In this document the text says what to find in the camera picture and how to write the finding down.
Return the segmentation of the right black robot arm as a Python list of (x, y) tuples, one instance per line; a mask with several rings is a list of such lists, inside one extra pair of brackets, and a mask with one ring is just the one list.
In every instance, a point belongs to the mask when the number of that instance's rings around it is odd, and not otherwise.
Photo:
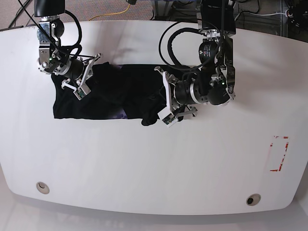
[[(78, 30), (77, 42), (70, 46), (63, 46), (61, 43), (64, 24), (60, 15), (63, 13), (74, 20)], [(81, 25), (75, 15), (65, 9), (64, 0), (34, 1), (34, 16), (40, 18), (40, 22), (36, 24), (39, 70), (49, 75), (63, 76), (61, 87), (72, 89), (73, 93), (82, 99), (91, 92), (86, 81), (93, 76), (92, 67), (100, 59), (101, 54), (85, 56), (86, 60), (82, 59)]]

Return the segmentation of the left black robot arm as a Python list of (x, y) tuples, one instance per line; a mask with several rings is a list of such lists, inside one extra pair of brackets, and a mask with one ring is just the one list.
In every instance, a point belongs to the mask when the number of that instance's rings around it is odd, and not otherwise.
[[(179, 122), (184, 116), (196, 116), (197, 104), (215, 106), (235, 98), (235, 68), (233, 66), (233, 40), (236, 33), (232, 0), (198, 0), (196, 17), (198, 28), (185, 27), (175, 31), (168, 39), (167, 52), (172, 63), (167, 66), (181, 71), (177, 78), (161, 67), (155, 70), (162, 75), (165, 88), (165, 107), (158, 113), (167, 126)], [(200, 65), (184, 66), (173, 52), (173, 41), (182, 33), (204, 36), (198, 53)]]

